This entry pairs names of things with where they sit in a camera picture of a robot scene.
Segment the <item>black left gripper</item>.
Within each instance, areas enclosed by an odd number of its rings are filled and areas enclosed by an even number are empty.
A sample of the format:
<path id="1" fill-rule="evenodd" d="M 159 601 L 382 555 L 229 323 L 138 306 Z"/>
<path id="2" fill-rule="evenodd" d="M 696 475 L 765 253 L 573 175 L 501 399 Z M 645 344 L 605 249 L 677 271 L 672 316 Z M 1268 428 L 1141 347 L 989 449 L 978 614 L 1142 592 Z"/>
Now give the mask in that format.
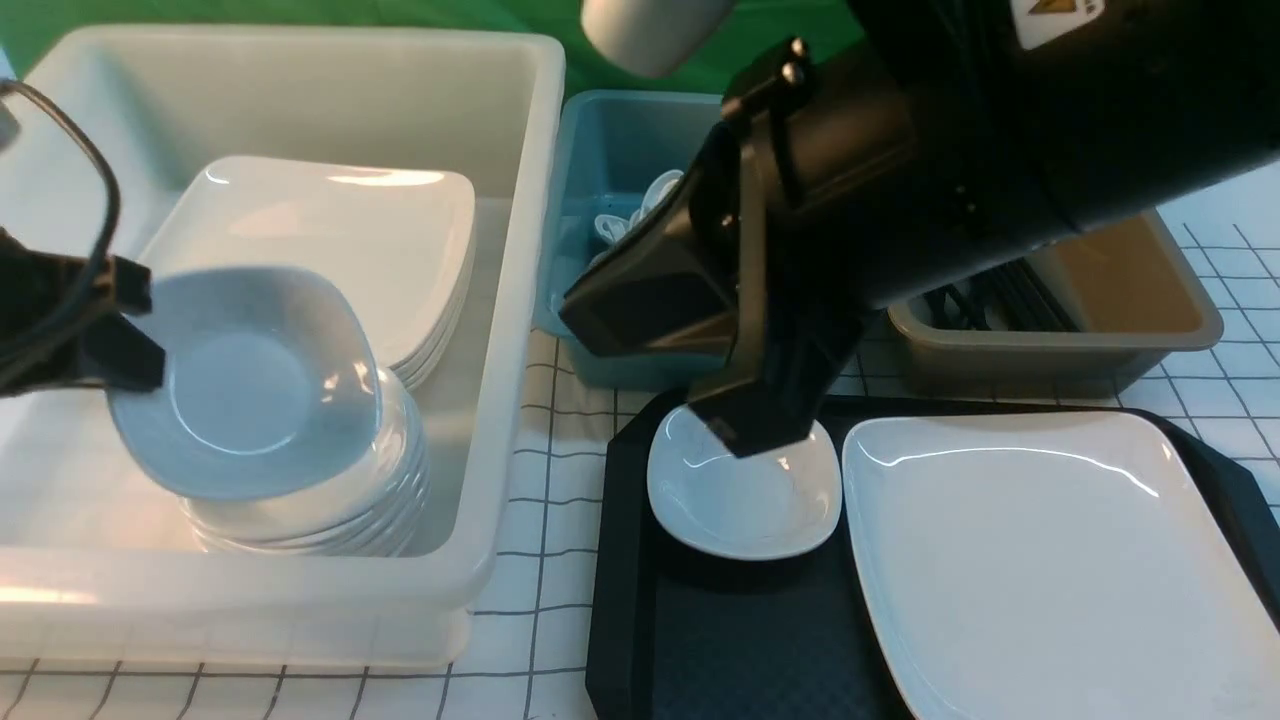
<path id="1" fill-rule="evenodd" d="M 3 396 L 163 384 L 164 348 L 131 322 L 154 309 L 151 270 L 105 258 L 79 293 L 88 266 L 87 258 L 36 251 L 3 232 Z"/>

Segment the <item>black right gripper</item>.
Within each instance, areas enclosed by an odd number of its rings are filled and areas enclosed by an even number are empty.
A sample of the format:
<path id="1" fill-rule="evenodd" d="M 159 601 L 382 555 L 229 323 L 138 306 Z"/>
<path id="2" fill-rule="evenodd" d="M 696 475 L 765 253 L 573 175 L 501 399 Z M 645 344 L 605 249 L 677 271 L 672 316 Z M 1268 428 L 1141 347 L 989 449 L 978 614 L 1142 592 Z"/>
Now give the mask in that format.
<path id="1" fill-rule="evenodd" d="M 686 400 L 739 457 L 808 433 L 872 314 L 847 256 L 861 234 L 841 214 L 849 155 L 897 90 L 865 44 L 820 64 L 801 46 L 733 79 L 682 179 L 559 307 L 598 357 L 717 359 Z"/>

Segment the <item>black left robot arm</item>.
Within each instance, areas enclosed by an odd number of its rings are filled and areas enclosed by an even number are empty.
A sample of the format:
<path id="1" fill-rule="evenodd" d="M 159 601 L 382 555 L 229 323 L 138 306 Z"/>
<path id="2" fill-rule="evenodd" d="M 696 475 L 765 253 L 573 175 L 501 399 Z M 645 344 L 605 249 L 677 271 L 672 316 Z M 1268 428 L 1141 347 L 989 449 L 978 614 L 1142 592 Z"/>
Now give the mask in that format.
<path id="1" fill-rule="evenodd" d="M 114 169 L 50 97 L 5 78 L 3 96 L 9 95 L 40 109 L 84 154 L 102 182 L 105 211 L 83 258 L 33 250 L 3 232 L 3 397 L 50 389 L 160 389 L 165 350 L 129 320 L 154 310 L 154 274 L 109 252 L 122 217 Z"/>

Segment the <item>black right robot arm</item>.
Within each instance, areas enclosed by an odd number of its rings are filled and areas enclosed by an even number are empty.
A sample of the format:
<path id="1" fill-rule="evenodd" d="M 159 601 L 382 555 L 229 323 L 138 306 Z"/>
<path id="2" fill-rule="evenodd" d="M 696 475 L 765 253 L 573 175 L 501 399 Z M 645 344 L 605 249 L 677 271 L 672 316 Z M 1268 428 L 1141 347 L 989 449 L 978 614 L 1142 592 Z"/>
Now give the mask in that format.
<path id="1" fill-rule="evenodd" d="M 730 82 L 680 183 L 566 292 L 600 357 L 700 354 L 733 455 L 799 441 L 890 305 L 1277 158 L 1275 1 L 851 1 Z"/>

